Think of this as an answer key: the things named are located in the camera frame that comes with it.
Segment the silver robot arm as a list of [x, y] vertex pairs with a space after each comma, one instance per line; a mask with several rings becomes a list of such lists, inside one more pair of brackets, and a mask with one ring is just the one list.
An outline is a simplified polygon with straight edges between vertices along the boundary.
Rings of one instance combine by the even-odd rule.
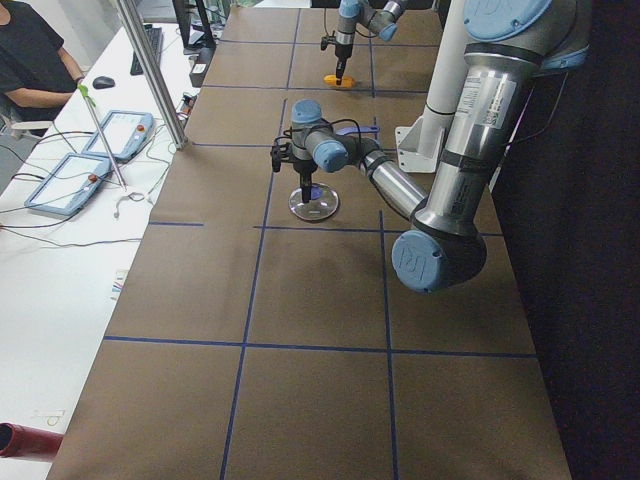
[[376, 10], [368, 1], [342, 0], [340, 2], [337, 30], [328, 40], [335, 47], [337, 85], [341, 85], [344, 79], [347, 62], [353, 52], [357, 26], [365, 27], [383, 41], [390, 41], [407, 4], [407, 1], [387, 1], [382, 10]]
[[486, 261], [474, 217], [505, 153], [534, 78], [580, 66], [589, 48], [588, 1], [454, 1], [423, 113], [396, 133], [391, 159], [360, 133], [342, 135], [305, 99], [272, 165], [290, 163], [308, 197], [312, 174], [358, 168], [411, 227], [392, 265], [408, 288], [431, 293], [476, 276]]

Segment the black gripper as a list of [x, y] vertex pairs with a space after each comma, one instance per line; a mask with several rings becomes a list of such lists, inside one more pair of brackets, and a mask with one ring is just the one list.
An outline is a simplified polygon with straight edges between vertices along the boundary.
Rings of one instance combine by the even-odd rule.
[[336, 43], [335, 55], [338, 59], [335, 70], [336, 82], [341, 83], [344, 78], [346, 62], [352, 55], [352, 45]]
[[301, 184], [301, 199], [303, 203], [309, 203], [312, 193], [312, 175], [315, 172], [313, 160], [296, 160], [294, 170], [299, 174]]

